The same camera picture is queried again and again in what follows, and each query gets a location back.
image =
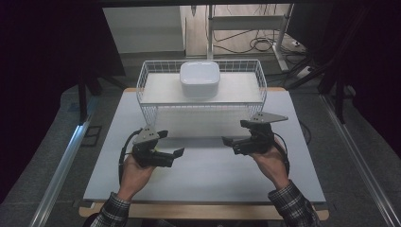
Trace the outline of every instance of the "person's left hand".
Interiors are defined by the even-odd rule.
[[[117,197],[124,201],[131,201],[132,197],[148,183],[155,168],[155,166],[142,168],[131,154],[128,155],[124,161],[124,172]]]

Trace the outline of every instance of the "white table surface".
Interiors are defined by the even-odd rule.
[[[271,125],[287,143],[289,177],[310,201],[325,202],[289,93],[268,92],[263,111],[288,116],[287,121]],[[105,201],[111,191],[118,190],[117,165],[121,148],[133,131],[145,125],[136,93],[125,92],[88,182],[85,200]],[[165,138],[159,140],[157,148],[161,152],[177,148],[185,148],[185,151],[171,168],[156,168],[145,188],[134,196],[135,201],[269,203],[267,194],[274,189],[273,184],[251,157],[234,155],[220,139]]]

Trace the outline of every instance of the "table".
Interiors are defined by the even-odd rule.
[[[268,90],[263,111],[288,116],[288,121],[273,123],[272,128],[288,145],[289,176],[315,205],[320,219],[327,219],[322,188],[289,93]],[[121,147],[131,131],[144,126],[135,90],[127,89],[84,195],[86,201],[93,201],[92,206],[80,207],[81,216],[98,212],[110,192],[117,191]],[[147,186],[133,198],[131,218],[281,219],[267,197],[274,186],[250,157],[234,155],[220,139],[187,139],[178,143],[166,138],[158,145],[163,152],[179,146],[185,147],[183,157],[175,160],[172,168],[156,168]]]

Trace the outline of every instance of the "wire rack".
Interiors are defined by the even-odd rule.
[[[188,99],[179,80],[188,61],[145,61],[137,99],[147,124],[169,130],[169,137],[242,136],[239,120],[260,112],[267,86],[258,60],[213,60],[220,70],[218,95]]]

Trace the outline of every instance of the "gray floor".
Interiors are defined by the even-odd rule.
[[[273,56],[260,58],[266,74],[274,74],[278,66]],[[135,85],[141,58],[125,56],[127,77],[116,77],[129,86]],[[267,80],[283,76],[267,76]],[[387,226],[371,194],[350,158],[347,147],[328,111],[325,109],[316,86],[320,78],[290,91],[299,119],[311,132],[309,151],[326,196],[330,218],[324,226]],[[85,218],[78,214],[77,204],[82,199],[86,184],[92,174],[102,143],[107,135],[122,90],[100,79],[102,95],[91,127],[101,127],[97,143],[85,138],[78,150],[57,201],[49,215],[46,226],[81,226]],[[390,198],[394,210],[401,210],[401,162],[377,132],[353,107],[351,100],[344,103],[346,126],[363,153],[366,162]],[[73,87],[61,97],[61,108],[42,141],[35,156],[0,206],[0,226],[28,226],[44,196],[55,169],[68,145],[78,123],[78,91]]]

